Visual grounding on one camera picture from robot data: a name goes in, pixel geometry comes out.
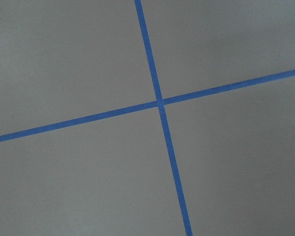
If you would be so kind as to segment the blue tape grid lines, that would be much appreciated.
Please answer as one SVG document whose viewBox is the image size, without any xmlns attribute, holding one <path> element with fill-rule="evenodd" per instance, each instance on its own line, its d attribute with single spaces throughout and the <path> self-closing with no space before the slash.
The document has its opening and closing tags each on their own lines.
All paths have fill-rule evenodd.
<svg viewBox="0 0 295 236">
<path fill-rule="evenodd" d="M 195 98 L 205 97 L 213 94 L 219 94 L 227 91 L 232 91 L 236 89 L 241 89 L 249 86 L 255 86 L 258 84 L 268 83 L 271 81 L 291 78 L 295 76 L 295 69 L 284 71 L 276 74 L 271 74 L 267 76 L 262 76 L 254 79 L 249 79 L 245 81 L 240 81 L 236 83 L 231 83 L 227 85 L 222 85 L 213 88 L 207 88 L 204 90 L 199 90 L 191 93 L 186 93 L 182 95 L 177 95 L 173 97 L 164 98 L 162 95 L 162 89 L 159 83 L 157 69 L 155 66 L 152 46 L 149 39 L 148 28 L 146 25 L 144 10 L 142 6 L 142 2 L 140 0 L 136 0 L 134 2 L 136 7 L 136 13 L 138 17 L 138 22 L 140 25 L 140 30 L 142 34 L 142 39 L 145 47 L 145 53 L 147 57 L 148 67 L 151 75 L 151 81 L 153 84 L 153 90 L 155 94 L 155 100 L 147 103 L 141 103 L 129 107 L 119 108 L 116 110 L 106 111 L 103 113 L 98 113 L 94 115 L 89 115 L 85 117 L 70 119 L 66 121 L 61 121 L 57 123 L 52 123 L 44 126 L 39 126 L 31 129 L 21 130 L 9 134 L 0 135 L 0 143 L 6 142 L 18 138 L 23 138 L 26 136 L 32 136 L 40 133 L 50 132 L 58 129 L 63 129 L 67 127 L 72 127 L 84 123 L 89 123 L 97 120 L 102 120 L 106 118 L 112 118 L 117 116 L 122 116 L 125 114 L 130 114 L 138 111 L 143 111 L 151 108 L 157 108 L 159 112 L 159 117 L 162 125 L 163 135 L 166 143 L 167 153 L 169 156 L 169 162 L 171 165 L 171 171 L 175 183 L 177 198 L 179 202 L 180 212 L 182 215 L 182 220 L 184 224 L 185 233 L 188 236 L 193 235 L 192 226 L 190 222 L 190 217 L 188 213 L 188 208 L 185 201 L 185 195 L 183 192 L 183 187 L 181 183 L 181 178 L 179 175 L 178 164 L 176 160 L 176 155 L 174 151 L 174 145 L 170 133 L 170 127 L 167 119 L 166 109 L 165 107 L 170 104 L 176 104 L 182 101 L 192 100 Z"/>
</svg>

